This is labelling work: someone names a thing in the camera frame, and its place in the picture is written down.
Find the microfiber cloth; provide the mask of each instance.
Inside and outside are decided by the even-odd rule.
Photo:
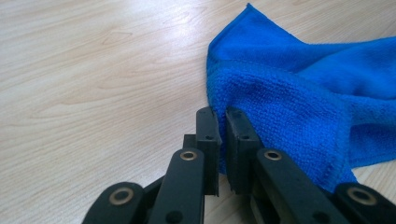
[[[242,109],[323,189],[396,158],[396,37],[306,44],[247,5],[209,45],[206,69],[220,135],[227,107]]]

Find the folded cloth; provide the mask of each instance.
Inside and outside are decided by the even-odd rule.
[[[306,44],[247,5],[209,46],[207,96],[221,136],[227,106],[242,109],[266,147],[329,191],[396,158],[396,37]]]

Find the wooden tabletop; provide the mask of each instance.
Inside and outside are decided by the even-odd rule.
[[[396,3],[251,1],[304,42],[396,35]],[[247,1],[0,3],[0,223],[80,223],[108,186],[164,174],[207,106],[210,41]],[[396,162],[354,171],[396,202]],[[205,223],[254,223],[224,176]]]

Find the cloth fold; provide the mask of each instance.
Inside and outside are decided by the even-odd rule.
[[[209,45],[206,68],[220,134],[227,106],[244,110],[266,147],[326,190],[396,159],[396,37],[306,44],[247,5]]]

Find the light wood surface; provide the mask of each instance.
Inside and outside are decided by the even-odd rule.
[[[206,106],[210,41],[229,0],[0,3],[0,223],[80,223],[108,186],[164,174]],[[305,42],[396,35],[396,3],[251,1]],[[359,180],[396,202],[396,162]],[[254,223],[223,176],[206,223]]]

